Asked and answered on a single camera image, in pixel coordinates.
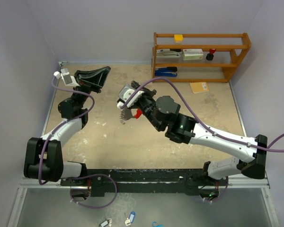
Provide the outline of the red handled key organizer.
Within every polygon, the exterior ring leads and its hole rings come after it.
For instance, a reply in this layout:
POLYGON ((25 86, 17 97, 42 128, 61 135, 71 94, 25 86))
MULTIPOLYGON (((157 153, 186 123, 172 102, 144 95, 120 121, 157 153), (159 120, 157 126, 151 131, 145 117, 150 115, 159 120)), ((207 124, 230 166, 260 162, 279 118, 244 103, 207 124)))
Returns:
POLYGON ((125 108, 120 112, 120 123, 125 124, 126 121, 130 119, 138 119, 142 115, 140 109, 136 109, 136 112, 133 114, 131 109, 125 108))

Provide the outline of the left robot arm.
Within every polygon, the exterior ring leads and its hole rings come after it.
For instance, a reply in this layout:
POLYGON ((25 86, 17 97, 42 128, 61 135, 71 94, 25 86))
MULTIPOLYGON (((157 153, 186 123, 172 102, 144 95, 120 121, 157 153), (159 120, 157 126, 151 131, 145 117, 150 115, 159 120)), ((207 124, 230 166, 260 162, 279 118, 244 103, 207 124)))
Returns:
POLYGON ((91 71, 78 70, 71 75, 67 69, 53 74, 53 81, 62 80, 72 86, 72 95, 58 104, 62 121, 40 138, 32 137, 27 142, 23 174, 37 179, 40 185, 71 178, 77 185, 88 180, 84 163, 66 162, 62 157, 63 146, 88 123, 90 109, 84 108, 91 92, 100 93, 111 68, 109 66, 91 71))

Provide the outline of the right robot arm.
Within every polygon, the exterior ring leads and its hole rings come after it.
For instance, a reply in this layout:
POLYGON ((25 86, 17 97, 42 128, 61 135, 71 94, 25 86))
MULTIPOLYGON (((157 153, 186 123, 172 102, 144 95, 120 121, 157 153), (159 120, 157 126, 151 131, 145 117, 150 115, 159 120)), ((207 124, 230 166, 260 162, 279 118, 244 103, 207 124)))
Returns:
POLYGON ((203 127, 200 120, 181 114, 181 106, 170 96, 156 100, 155 90, 142 89, 142 94, 132 106, 148 119, 157 131, 175 143, 195 144, 210 147, 231 155, 220 162, 204 164, 201 180, 212 185, 223 177, 243 174, 252 179, 264 179, 266 167, 267 137, 242 137, 209 126, 203 127))

